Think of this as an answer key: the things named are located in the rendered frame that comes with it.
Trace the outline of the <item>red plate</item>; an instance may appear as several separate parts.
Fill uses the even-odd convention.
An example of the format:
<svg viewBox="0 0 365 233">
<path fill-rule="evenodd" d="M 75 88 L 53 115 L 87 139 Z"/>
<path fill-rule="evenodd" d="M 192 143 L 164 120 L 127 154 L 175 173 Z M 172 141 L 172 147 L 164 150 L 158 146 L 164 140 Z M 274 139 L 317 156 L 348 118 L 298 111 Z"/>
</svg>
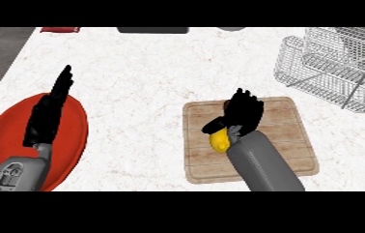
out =
<svg viewBox="0 0 365 233">
<path fill-rule="evenodd" d="M 37 157 L 37 151 L 24 147 L 24 132 L 31 109 L 43 96 L 44 93 L 24 99 L 0 114 L 0 164 L 9 157 Z M 80 101 L 68 96 L 53 141 L 52 167 L 43 191 L 53 190 L 74 170 L 83 155 L 87 135 L 87 114 Z"/>
</svg>

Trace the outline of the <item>yellow sweet potato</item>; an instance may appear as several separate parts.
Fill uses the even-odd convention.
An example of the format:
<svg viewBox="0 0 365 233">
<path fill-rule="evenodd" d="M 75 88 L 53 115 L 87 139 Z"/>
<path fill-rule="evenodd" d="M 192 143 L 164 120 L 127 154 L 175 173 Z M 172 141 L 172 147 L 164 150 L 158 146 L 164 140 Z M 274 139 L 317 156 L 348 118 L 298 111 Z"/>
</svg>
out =
<svg viewBox="0 0 365 233">
<path fill-rule="evenodd" d="M 218 153 L 224 153 L 230 148 L 227 129 L 220 130 L 209 136 L 209 145 Z"/>
</svg>

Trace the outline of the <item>red flat object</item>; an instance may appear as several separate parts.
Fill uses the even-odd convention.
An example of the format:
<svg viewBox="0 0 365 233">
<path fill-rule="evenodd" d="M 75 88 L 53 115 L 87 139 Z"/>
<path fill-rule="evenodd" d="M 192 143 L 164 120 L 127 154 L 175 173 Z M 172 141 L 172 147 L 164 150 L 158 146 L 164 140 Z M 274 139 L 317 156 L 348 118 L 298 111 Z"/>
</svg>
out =
<svg viewBox="0 0 365 233">
<path fill-rule="evenodd" d="M 50 33 L 78 33 L 80 27 L 43 27 L 40 33 L 50 32 Z"/>
</svg>

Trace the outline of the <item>wooden cutting board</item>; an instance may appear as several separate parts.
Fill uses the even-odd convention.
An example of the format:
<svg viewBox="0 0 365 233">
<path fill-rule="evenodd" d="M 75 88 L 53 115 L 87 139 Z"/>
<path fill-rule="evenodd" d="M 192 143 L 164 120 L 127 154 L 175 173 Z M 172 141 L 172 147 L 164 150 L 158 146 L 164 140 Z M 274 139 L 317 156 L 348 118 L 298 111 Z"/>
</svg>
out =
<svg viewBox="0 0 365 233">
<path fill-rule="evenodd" d="M 262 98 L 264 115 L 258 130 L 267 135 L 296 175 L 312 176 L 320 164 L 289 97 Z M 242 181 L 227 155 L 212 150 L 205 124 L 224 114 L 224 101 L 189 102 L 183 107 L 184 169 L 192 184 Z"/>
</svg>

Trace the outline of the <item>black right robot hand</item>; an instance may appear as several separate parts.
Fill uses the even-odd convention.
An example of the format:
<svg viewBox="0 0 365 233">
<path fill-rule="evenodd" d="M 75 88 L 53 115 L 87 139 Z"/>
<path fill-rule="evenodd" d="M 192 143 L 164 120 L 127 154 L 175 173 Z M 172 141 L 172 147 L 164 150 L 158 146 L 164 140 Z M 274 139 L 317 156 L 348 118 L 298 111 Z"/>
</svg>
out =
<svg viewBox="0 0 365 233">
<path fill-rule="evenodd" d="M 237 89 L 231 100 L 225 103 L 224 115 L 205 124 L 202 132 L 214 134 L 223 129 L 239 127 L 239 136 L 256 130 L 264 114 L 264 101 L 249 90 Z"/>
</svg>

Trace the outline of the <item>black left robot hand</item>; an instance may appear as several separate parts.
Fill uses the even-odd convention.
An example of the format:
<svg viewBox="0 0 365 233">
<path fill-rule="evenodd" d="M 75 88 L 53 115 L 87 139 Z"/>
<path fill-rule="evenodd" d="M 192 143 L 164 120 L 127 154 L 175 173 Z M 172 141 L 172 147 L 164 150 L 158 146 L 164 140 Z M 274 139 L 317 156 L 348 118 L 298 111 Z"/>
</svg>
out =
<svg viewBox="0 0 365 233">
<path fill-rule="evenodd" d="M 58 135 L 64 105 L 72 85 L 71 65 L 67 65 L 53 85 L 52 92 L 46 94 L 31 109 L 25 127 L 22 145 L 52 144 Z"/>
</svg>

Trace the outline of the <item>dark grey flat object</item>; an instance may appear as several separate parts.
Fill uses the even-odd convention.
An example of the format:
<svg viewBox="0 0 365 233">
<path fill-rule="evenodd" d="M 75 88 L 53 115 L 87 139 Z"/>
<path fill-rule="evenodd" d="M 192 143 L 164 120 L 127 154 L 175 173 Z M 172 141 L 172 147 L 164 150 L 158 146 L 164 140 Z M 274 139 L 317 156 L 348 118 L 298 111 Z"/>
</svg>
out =
<svg viewBox="0 0 365 233">
<path fill-rule="evenodd" d="M 189 27 L 117 27 L 119 33 L 133 34 L 187 34 Z"/>
</svg>

